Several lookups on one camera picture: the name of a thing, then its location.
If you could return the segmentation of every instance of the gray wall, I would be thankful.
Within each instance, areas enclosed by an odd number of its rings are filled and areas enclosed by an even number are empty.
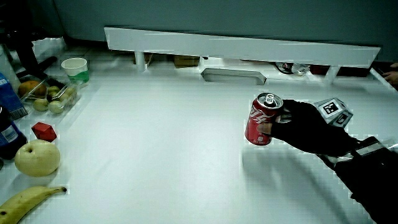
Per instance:
[[[397,0],[53,0],[65,33],[105,41],[104,26],[378,45],[398,61]]]

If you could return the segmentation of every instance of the red cube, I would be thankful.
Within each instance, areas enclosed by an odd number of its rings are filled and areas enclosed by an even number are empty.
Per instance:
[[[57,138],[54,129],[51,125],[38,122],[32,127],[32,131],[35,133],[37,139],[46,140],[48,142],[54,141]]]

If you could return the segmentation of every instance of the black glove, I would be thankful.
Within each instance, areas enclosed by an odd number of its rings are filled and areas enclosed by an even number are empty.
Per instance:
[[[284,100],[281,121],[272,124],[269,135],[302,151],[335,157],[355,150],[359,143],[343,128],[327,124],[313,105],[294,100]]]

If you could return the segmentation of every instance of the blue carton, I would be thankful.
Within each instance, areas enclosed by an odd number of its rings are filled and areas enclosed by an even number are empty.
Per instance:
[[[24,105],[2,73],[0,73],[0,105],[7,108],[13,121],[27,115]]]

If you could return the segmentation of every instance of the banana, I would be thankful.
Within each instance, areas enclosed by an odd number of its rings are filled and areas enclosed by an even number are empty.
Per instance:
[[[16,224],[49,196],[66,191],[65,187],[36,186],[25,189],[0,206],[0,224]]]

